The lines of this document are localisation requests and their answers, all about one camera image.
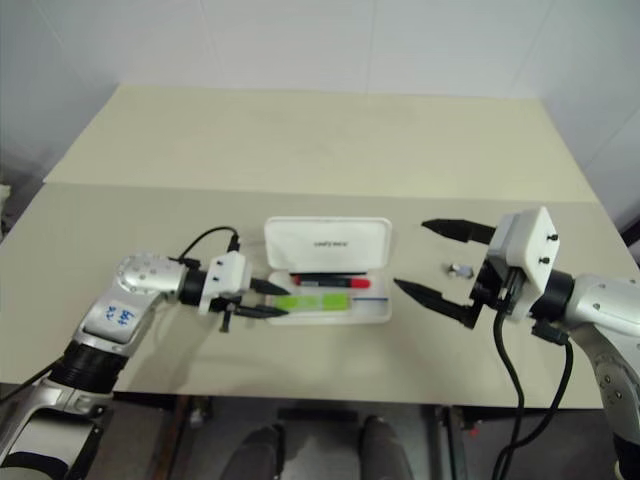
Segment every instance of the pen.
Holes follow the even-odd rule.
[[[293,275],[291,280],[301,287],[343,287],[343,288],[369,288],[371,281],[367,278],[350,277],[324,277],[314,276],[306,278],[304,275]]]

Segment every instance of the robotic arm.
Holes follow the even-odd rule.
[[[287,312],[264,305],[240,305],[249,288],[286,294],[251,278],[251,265],[237,251],[211,261],[174,261],[141,253],[125,258],[107,290],[91,306],[51,373],[19,405],[0,433],[0,477],[10,479],[82,479],[103,432],[103,414],[113,386],[135,353],[163,301],[198,307],[200,314],[224,312],[221,331],[232,313],[268,318]]]
[[[640,478],[640,288],[634,280],[571,275],[552,269],[559,238],[546,209],[502,219],[496,229],[466,220],[423,226],[447,238],[487,244],[471,292],[457,305],[417,283],[396,284],[421,305],[474,328],[484,305],[514,321],[531,317],[535,335],[558,342],[562,332],[586,352],[614,433],[619,473]]]

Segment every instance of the table surface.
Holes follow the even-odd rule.
[[[537,100],[120,87],[47,182],[597,201]]]
[[[421,228],[435,217],[495,224],[546,204],[557,268],[637,276],[637,267],[534,100],[264,93],[121,87],[0,245],[0,380],[19,382],[60,354],[121,258],[175,255],[202,230],[233,224],[267,276],[273,215],[384,216],[385,273],[467,299],[446,262],[478,267],[485,247]],[[203,260],[226,239],[198,247]],[[512,406],[491,312],[470,331],[391,287],[384,325],[274,327],[160,309],[119,390]],[[527,405],[547,406],[562,350],[505,327]],[[578,351],[564,407],[599,407]]]
[[[243,252],[266,277],[265,220],[279,215],[384,216],[393,222],[386,274],[415,280],[464,301],[471,282],[452,279],[444,262],[480,265],[482,245],[446,240],[419,226],[434,217],[495,224],[535,202],[399,199],[215,192],[49,184],[0,247],[0,378],[18,382],[55,358],[117,263],[136,251],[175,255],[216,224],[235,225]],[[632,276],[637,269],[597,203],[548,203],[561,237],[557,267],[573,273]],[[218,254],[226,238],[194,255]],[[491,312],[475,330],[420,307],[391,287],[393,317],[383,325],[269,326],[236,318],[231,334],[195,309],[160,312],[117,388],[142,392],[325,398],[471,405],[513,405],[491,340]],[[563,365],[562,349],[508,325],[505,340],[527,404],[547,405]],[[598,407],[587,359],[577,353],[565,407]]]

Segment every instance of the blue handwritten number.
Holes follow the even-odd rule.
[[[118,320],[118,324],[124,326],[129,323],[129,320],[135,318],[135,315],[129,310],[123,310],[120,314],[120,320]]]
[[[107,320],[111,320],[111,319],[113,319],[113,316],[115,315],[116,310],[117,310],[117,308],[116,308],[116,307],[113,307],[113,306],[111,306],[111,305],[109,305],[109,306],[107,307],[107,314],[106,314]]]

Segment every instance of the person's leg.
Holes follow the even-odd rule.
[[[360,437],[361,480],[413,480],[396,432],[379,417],[369,417]]]
[[[227,463],[220,480],[273,480],[282,472],[284,432],[279,426],[249,434]]]

